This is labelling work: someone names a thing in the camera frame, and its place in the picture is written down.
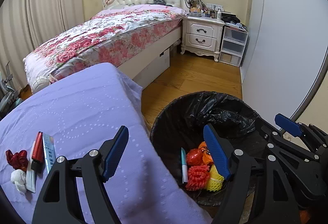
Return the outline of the yellow foam net bundle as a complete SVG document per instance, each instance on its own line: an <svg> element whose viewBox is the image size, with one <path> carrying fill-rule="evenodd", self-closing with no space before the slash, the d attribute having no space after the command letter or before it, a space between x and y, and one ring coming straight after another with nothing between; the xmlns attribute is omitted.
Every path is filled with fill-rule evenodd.
<svg viewBox="0 0 328 224"><path fill-rule="evenodd" d="M225 178L218 173L215 165L210 168L210 177L206 185L206 190L211 192L217 192L222 189Z"/></svg>

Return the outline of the white sachet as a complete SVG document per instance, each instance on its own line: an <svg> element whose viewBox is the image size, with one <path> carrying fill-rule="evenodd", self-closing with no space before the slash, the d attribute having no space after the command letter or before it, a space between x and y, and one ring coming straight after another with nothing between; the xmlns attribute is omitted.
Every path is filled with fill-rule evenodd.
<svg viewBox="0 0 328 224"><path fill-rule="evenodd" d="M28 160L28 167L26 173L26 189L32 193L36 193L36 172L32 169L32 154L34 150L35 141L31 147L30 158Z"/></svg>

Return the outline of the red foam net bundle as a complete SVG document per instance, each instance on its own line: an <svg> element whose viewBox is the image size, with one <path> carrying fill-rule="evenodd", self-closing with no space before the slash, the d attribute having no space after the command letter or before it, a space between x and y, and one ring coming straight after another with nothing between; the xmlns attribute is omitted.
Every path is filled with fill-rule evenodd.
<svg viewBox="0 0 328 224"><path fill-rule="evenodd" d="M186 190L197 191L204 189L210 179L210 168L207 165L191 166L188 169Z"/></svg>

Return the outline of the red cylindrical tube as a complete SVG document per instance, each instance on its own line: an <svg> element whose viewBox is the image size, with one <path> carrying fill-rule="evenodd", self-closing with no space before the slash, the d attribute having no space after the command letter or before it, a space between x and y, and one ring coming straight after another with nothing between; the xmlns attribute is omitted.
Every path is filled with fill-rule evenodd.
<svg viewBox="0 0 328 224"><path fill-rule="evenodd" d="M39 131L32 151L31 169L40 174L42 172L43 163L44 163L43 133Z"/></svg>

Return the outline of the light blue packet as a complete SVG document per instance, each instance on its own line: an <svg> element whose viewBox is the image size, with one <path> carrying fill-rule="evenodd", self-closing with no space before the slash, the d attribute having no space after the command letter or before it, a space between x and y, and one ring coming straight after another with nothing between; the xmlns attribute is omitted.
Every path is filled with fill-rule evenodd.
<svg viewBox="0 0 328 224"><path fill-rule="evenodd" d="M42 137L43 137L44 163L47 173L49 173L53 164L56 162L55 144L52 136L43 133Z"/></svg>

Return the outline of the white tissue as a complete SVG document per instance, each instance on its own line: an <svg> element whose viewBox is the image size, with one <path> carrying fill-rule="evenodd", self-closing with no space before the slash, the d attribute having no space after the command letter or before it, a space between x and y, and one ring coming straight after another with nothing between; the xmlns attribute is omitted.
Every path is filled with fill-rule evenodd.
<svg viewBox="0 0 328 224"><path fill-rule="evenodd" d="M18 169L11 173L11 183L15 185L19 193L25 194L27 192L26 173L23 170Z"/></svg>

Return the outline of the teal white pen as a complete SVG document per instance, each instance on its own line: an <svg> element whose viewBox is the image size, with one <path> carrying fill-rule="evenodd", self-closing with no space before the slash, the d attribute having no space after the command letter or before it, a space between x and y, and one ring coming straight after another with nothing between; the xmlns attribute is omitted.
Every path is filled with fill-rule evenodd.
<svg viewBox="0 0 328 224"><path fill-rule="evenodd" d="M186 162L186 152L181 148L181 167L182 167L182 183L188 183L188 167Z"/></svg>

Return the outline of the dark red wrapper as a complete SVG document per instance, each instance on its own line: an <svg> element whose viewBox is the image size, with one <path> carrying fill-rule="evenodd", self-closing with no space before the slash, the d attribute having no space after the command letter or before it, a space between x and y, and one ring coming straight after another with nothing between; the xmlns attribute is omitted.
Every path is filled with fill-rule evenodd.
<svg viewBox="0 0 328 224"><path fill-rule="evenodd" d="M6 151L6 159L9 165L11 165L15 170L27 171L28 159L27 151L21 150L20 152L12 153L11 150Z"/></svg>

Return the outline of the white sliding wardrobe door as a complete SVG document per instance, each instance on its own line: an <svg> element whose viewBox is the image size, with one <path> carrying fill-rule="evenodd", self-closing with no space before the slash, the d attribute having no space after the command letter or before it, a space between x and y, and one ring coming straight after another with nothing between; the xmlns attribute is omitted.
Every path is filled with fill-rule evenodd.
<svg viewBox="0 0 328 224"><path fill-rule="evenodd" d="M327 64L327 0L252 0L242 98L273 124L298 118Z"/></svg>

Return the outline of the purple tablecloth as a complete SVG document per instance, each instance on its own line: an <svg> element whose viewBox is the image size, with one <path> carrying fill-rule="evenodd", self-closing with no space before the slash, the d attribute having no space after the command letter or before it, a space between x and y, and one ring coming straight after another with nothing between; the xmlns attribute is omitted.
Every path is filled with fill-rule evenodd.
<svg viewBox="0 0 328 224"><path fill-rule="evenodd" d="M141 113L142 89L109 63L74 73L32 95L1 121L1 188L17 214L32 222L38 193L19 193L5 152L29 151L39 132L55 153L81 158L129 131L115 175L105 184L122 223L210 223L209 214L179 188L150 139Z"/></svg>

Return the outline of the grey office chair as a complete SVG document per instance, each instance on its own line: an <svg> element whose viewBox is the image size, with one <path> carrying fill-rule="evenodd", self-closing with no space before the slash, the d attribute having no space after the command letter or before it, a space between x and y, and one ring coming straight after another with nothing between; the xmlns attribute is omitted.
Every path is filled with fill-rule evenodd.
<svg viewBox="0 0 328 224"><path fill-rule="evenodd" d="M6 64L7 76L4 78L1 75L1 93L3 94L0 108L1 120L23 102L23 100L19 97L18 90L13 84L13 74L10 72L9 64L10 62Z"/></svg>

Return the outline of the white under-bed storage box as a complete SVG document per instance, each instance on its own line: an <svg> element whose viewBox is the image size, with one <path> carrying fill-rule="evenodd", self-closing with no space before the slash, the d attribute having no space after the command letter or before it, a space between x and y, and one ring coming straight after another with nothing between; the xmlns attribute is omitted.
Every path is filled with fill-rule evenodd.
<svg viewBox="0 0 328 224"><path fill-rule="evenodd" d="M143 89L148 87L154 80L156 80L165 70L170 67L170 50L167 49L162 52L156 59L150 62L139 74L137 74L133 81Z"/></svg>

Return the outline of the white two-drawer nightstand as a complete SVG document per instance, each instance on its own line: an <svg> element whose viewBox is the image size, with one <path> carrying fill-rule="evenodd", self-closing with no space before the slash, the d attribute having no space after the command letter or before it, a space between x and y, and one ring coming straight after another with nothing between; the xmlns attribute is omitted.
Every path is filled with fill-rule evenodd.
<svg viewBox="0 0 328 224"><path fill-rule="evenodd" d="M198 56L212 56L218 62L225 22L191 16L185 16L182 22L181 55L188 51Z"/></svg>

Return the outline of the dark item on pillow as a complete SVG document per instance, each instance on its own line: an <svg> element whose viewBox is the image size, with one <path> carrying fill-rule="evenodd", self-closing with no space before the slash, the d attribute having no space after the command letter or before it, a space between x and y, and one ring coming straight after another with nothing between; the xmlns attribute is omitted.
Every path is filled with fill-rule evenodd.
<svg viewBox="0 0 328 224"><path fill-rule="evenodd" d="M153 4L161 5L161 6L168 6L168 7L172 6L170 4L167 4L167 2L165 0L153 0Z"/></svg>

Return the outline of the beige curtains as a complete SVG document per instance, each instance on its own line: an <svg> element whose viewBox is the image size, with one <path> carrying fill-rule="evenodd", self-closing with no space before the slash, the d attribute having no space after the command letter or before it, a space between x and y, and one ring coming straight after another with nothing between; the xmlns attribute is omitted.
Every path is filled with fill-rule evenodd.
<svg viewBox="0 0 328 224"><path fill-rule="evenodd" d="M4 0L1 5L1 72L27 85L24 58L42 43L84 22L82 0Z"/></svg>

